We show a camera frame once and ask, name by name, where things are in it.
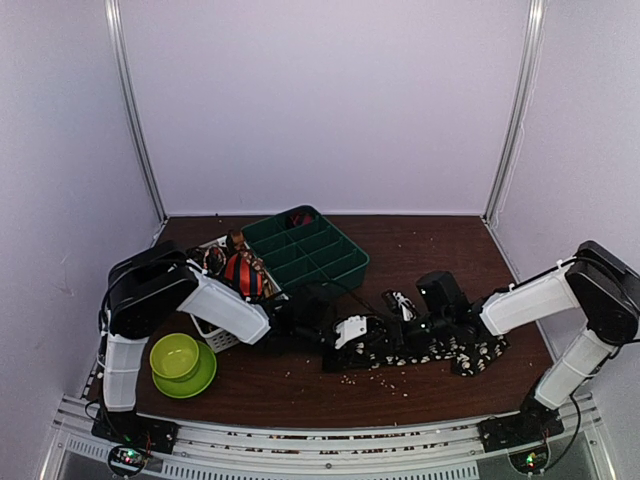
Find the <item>robotic arm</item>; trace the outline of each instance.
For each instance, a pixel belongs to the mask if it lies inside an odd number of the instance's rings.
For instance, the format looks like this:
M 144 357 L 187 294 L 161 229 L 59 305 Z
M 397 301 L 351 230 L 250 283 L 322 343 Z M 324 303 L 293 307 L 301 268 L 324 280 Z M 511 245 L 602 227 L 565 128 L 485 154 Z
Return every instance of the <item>robotic arm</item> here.
M 595 242 L 582 244 L 574 257 L 555 268 L 474 304 L 448 272 L 428 274 L 417 287 L 429 308 L 427 315 L 418 315 L 411 302 L 396 292 L 388 297 L 400 319 L 350 317 L 318 333 L 317 341 L 330 351 L 331 361 L 325 357 L 325 368 L 335 367 L 332 361 L 344 364 L 346 352 L 349 365 L 356 367 L 375 367 L 380 358 L 391 359 L 389 364 L 403 365 L 405 359 L 417 363 L 426 358 L 421 356 L 443 331 L 461 343 L 475 344 L 563 310 L 581 308 L 587 316 L 585 328 L 537 382 L 520 412 L 479 425 L 486 451 L 535 441 L 544 431 L 561 433 L 557 409 L 612 353 L 629 343 L 638 329 L 640 278 Z M 135 444 L 142 441 L 141 432 L 146 432 L 153 450 L 171 451 L 177 426 L 138 417 L 135 385 L 145 344 L 175 311 L 224 328 L 248 344 L 256 343 L 272 327 L 278 328 L 282 320 L 205 275 L 170 242 L 116 265 L 109 274 L 101 309 L 103 403 L 94 435 L 115 441 L 124 437 Z M 374 324 L 382 325 L 381 335 L 374 335 Z M 309 329 L 304 331 L 307 338 L 313 338 Z

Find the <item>green plate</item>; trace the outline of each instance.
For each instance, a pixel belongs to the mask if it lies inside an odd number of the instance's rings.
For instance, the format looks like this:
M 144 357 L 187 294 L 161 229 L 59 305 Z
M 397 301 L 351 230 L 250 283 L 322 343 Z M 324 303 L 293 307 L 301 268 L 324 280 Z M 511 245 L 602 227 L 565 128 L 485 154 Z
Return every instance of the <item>green plate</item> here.
M 189 380 L 184 382 L 174 382 L 159 377 L 155 373 L 151 373 L 153 383 L 158 390 L 171 398 L 191 398 L 202 393 L 212 382 L 216 376 L 218 362 L 216 356 L 209 346 L 200 341 L 198 343 L 198 365 L 196 365 L 196 373 Z

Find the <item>green plastic organizer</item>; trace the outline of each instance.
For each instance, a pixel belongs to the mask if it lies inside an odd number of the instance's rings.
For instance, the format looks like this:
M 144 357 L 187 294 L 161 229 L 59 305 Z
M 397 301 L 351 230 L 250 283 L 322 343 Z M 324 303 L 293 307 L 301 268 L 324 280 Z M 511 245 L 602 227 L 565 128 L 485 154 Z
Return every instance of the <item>green plastic organizer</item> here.
M 300 211 L 310 213 L 314 220 L 287 228 L 287 217 Z M 308 205 L 248 225 L 242 233 L 281 290 L 326 280 L 354 290 L 364 281 L 369 255 Z M 339 285 L 329 283 L 328 287 L 335 297 L 346 293 Z

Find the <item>wood surface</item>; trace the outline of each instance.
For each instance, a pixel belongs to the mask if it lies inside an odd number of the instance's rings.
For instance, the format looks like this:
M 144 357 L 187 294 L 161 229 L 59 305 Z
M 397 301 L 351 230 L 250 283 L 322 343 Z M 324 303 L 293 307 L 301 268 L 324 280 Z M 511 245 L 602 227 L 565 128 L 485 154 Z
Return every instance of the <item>wood surface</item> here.
M 401 290 L 424 309 L 415 281 L 452 271 L 470 300 L 507 285 L 511 275 L 479 218 L 337 216 L 334 224 L 371 257 L 357 294 L 383 309 L 380 293 Z M 161 241 L 190 247 L 257 217 L 172 218 Z M 339 312 L 362 311 L 343 297 Z M 409 425 L 515 410 L 551 365 L 537 327 L 512 331 L 505 355 L 476 378 L 450 373 L 448 361 L 327 374 L 313 353 L 266 353 L 239 345 L 218 355 L 218 375 L 201 395 L 173 400 L 156 390 L 148 362 L 153 343 L 170 332 L 197 338 L 188 317 L 173 315 L 147 345 L 138 379 L 138 410 L 167 417 L 262 427 L 346 428 Z

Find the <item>metal corner post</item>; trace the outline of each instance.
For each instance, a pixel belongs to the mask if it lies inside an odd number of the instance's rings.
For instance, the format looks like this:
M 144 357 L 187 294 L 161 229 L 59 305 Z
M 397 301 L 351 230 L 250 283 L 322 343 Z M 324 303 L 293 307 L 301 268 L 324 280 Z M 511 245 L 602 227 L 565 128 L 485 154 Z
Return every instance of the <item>metal corner post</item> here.
M 502 147 L 500 164 L 484 214 L 484 219 L 489 227 L 493 225 L 496 218 L 503 190 L 507 186 L 507 177 L 515 159 L 518 132 L 522 126 L 524 112 L 531 95 L 531 84 L 533 82 L 540 50 L 546 3 L 547 0 L 530 0 L 529 2 L 529 23 L 524 39 L 524 49 L 522 52 L 516 94 L 513 101 L 513 109 L 511 110 L 511 118 L 509 120 L 504 146 Z
M 164 222 L 167 218 L 167 214 L 165 212 L 164 205 L 162 204 L 158 184 L 155 176 L 153 175 L 153 169 L 149 160 L 149 152 L 147 151 L 147 145 L 142 133 L 140 114 L 138 112 L 138 107 L 133 93 L 133 83 L 129 72 L 129 62 L 127 60 L 127 51 L 125 47 L 124 33 L 122 30 L 122 21 L 120 18 L 119 0 L 105 0 L 105 9 L 109 35 L 113 45 L 113 52 L 116 58 L 116 63 L 118 64 L 120 86 L 122 87 L 122 95 L 124 97 L 129 129 L 131 130 L 138 163 L 140 164 L 142 176 L 149 195 L 151 196 L 151 201 L 158 220 L 160 222 Z

